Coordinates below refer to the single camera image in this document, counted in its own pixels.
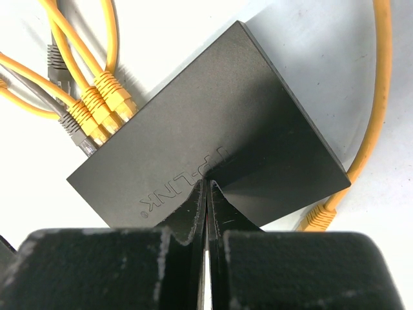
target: black box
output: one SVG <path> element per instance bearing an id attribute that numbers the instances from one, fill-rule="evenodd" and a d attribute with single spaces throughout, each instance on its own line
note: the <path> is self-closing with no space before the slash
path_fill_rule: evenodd
<path id="1" fill-rule="evenodd" d="M 229 202 L 256 225 L 350 185 L 240 22 L 68 181 L 109 226 L 150 227 L 180 206 L 208 172 Z"/>

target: black object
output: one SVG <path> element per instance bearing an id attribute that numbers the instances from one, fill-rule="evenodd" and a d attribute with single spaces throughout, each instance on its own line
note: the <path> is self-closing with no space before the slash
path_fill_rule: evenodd
<path id="1" fill-rule="evenodd" d="M 153 229 L 31 234 L 0 284 L 0 308 L 202 309 L 206 235 L 214 309 L 403 308 L 367 237 L 262 232 L 206 181 Z"/>
<path id="2" fill-rule="evenodd" d="M 256 225 L 350 185 L 321 134 L 240 22 L 68 181 L 109 226 L 153 227 L 208 172 L 229 202 Z"/>
<path id="3" fill-rule="evenodd" d="M 15 249 L 0 236 L 0 280 L 10 262 L 14 259 Z"/>

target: white surface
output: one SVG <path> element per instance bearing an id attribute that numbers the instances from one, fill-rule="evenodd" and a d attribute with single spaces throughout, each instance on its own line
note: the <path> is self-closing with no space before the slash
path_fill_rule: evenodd
<path id="1" fill-rule="evenodd" d="M 64 3 L 64 13 L 103 64 L 106 34 L 99 1 Z M 148 101 L 240 19 L 247 22 L 344 166 L 351 163 L 366 128 L 374 86 L 371 1 L 115 3 L 121 40 L 117 76 L 134 96 L 141 92 Z M 50 32 L 43 9 L 33 0 L 2 0 L 1 6 L 0 51 L 46 76 Z M 409 246 L 413 244 L 409 227 L 413 217 L 413 3 L 394 0 L 392 9 L 394 68 L 383 134 L 364 173 L 339 206 L 330 231 L 369 235 L 382 250 L 406 308 L 413 309 L 409 294 L 413 291 Z M 21 94 L 17 83 L 12 83 L 12 89 Z M 25 97 L 34 101 L 32 96 Z M 57 122 L 32 116 L 2 98 L 0 106 L 0 234 L 18 247 L 35 229 L 105 227 L 65 180 L 86 158 Z M 298 211 L 265 229 L 291 230 L 303 214 Z"/>

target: cable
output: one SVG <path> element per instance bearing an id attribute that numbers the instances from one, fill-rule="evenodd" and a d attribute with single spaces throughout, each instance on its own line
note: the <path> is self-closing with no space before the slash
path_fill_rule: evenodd
<path id="1" fill-rule="evenodd" d="M 112 0 L 101 0 L 103 14 L 106 21 L 106 32 L 108 36 L 108 55 L 106 57 L 106 71 L 114 74 L 117 63 L 117 27 L 115 11 Z"/>
<path id="2" fill-rule="evenodd" d="M 50 0 L 39 0 L 39 2 L 46 9 L 49 18 L 53 19 L 66 37 L 71 40 L 75 49 L 94 74 L 95 85 L 109 109 L 116 112 L 123 121 L 128 121 L 137 112 L 136 104 L 133 102 L 131 95 L 121 86 L 113 74 L 102 70 L 95 57 L 57 9 L 56 5 Z"/>
<path id="3" fill-rule="evenodd" d="M 15 105 L 21 107 L 22 109 L 34 115 L 41 116 L 42 118 L 47 119 L 59 119 L 59 116 L 55 112 L 45 111 L 41 108 L 29 105 L 27 102 L 13 94 L 11 91 L 7 89 L 7 84 L 2 79 L 0 79 L 0 95 L 2 95 L 4 98 L 11 101 Z"/>
<path id="4" fill-rule="evenodd" d="M 99 146 L 107 141 L 109 133 L 96 123 L 95 119 L 81 100 L 76 101 L 52 82 L 2 53 L 0 53 L 0 65 L 17 72 L 62 100 L 68 106 L 69 113 L 78 122 L 85 134 L 92 137 Z"/>
<path id="5" fill-rule="evenodd" d="M 52 3 L 57 6 L 57 0 L 51 0 Z M 90 86 L 77 65 L 72 52 L 70 51 L 69 44 L 67 43 L 65 34 L 58 27 L 58 25 L 49 18 L 50 28 L 52 29 L 53 37 L 56 41 L 56 45 L 59 48 L 60 54 L 66 63 L 67 69 L 73 76 L 75 82 L 81 89 L 81 98 L 88 110 L 92 113 L 94 119 L 99 125 L 111 134 L 117 132 L 123 125 L 115 112 L 112 112 L 105 100 L 102 98 L 99 91 L 95 86 Z"/>
<path id="6" fill-rule="evenodd" d="M 376 20 L 376 84 L 372 113 L 360 149 L 347 171 L 348 178 L 354 183 L 367 164 L 377 144 L 387 109 L 388 93 L 392 73 L 392 20 L 390 0 L 373 0 Z M 349 189 L 332 195 L 324 205 L 317 205 L 301 221 L 299 231 L 325 231 L 334 219 L 336 207 Z"/>
<path id="7" fill-rule="evenodd" d="M 55 99 L 53 99 L 51 95 L 29 79 L 15 73 L 9 68 L 4 68 L 57 114 L 56 117 L 59 117 L 59 123 L 66 130 L 75 145 L 79 147 L 88 157 L 91 157 L 91 155 L 97 151 L 97 145 L 93 139 L 85 134 L 73 116 L 70 115 L 70 113 L 66 111 L 65 108 L 62 107 Z"/>

